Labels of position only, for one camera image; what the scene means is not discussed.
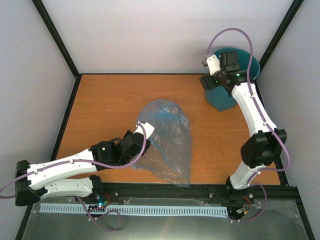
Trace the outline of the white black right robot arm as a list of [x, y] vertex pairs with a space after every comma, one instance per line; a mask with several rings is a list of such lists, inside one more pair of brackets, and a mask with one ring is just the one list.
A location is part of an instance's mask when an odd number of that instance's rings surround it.
[[223, 87], [235, 99], [248, 126], [249, 139], [240, 149], [241, 163], [227, 178], [223, 196], [236, 203], [247, 193], [253, 179], [281, 154], [287, 133], [273, 123], [262, 105], [248, 70], [241, 70], [236, 51], [212, 55], [203, 63], [209, 72], [200, 78], [205, 91]]

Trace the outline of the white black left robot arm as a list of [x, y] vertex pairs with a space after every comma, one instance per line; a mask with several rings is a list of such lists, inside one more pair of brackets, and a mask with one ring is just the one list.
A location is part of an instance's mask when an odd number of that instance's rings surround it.
[[148, 123], [141, 123], [123, 138], [101, 141], [68, 157], [40, 164], [19, 161], [15, 169], [15, 205], [28, 206], [45, 198], [64, 196], [101, 200], [104, 188], [94, 173], [133, 165], [148, 150], [154, 130]]

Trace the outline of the blue plastic trash bag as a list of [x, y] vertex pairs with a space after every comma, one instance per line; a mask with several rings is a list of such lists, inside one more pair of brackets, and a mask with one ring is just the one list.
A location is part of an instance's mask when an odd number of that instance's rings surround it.
[[173, 101], [157, 99], [143, 108], [138, 120], [152, 125], [154, 131], [148, 138], [150, 147], [131, 168], [148, 170], [169, 184], [188, 187], [192, 136], [190, 121], [181, 107]]

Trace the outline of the teal plastic trash bin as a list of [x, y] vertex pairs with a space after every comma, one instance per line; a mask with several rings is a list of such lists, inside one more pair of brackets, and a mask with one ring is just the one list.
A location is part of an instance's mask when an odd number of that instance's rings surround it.
[[[242, 71], [246, 70], [250, 60], [250, 53], [239, 48], [229, 47], [215, 51], [214, 55], [220, 58], [220, 53], [228, 51], [237, 51], [240, 69]], [[253, 57], [250, 66], [250, 77], [255, 81], [258, 78], [260, 71], [261, 67], [259, 61]], [[233, 97], [229, 97], [227, 91], [222, 86], [218, 86], [213, 90], [205, 91], [204, 98], [212, 107], [220, 112], [231, 109], [237, 105], [236, 100]]]

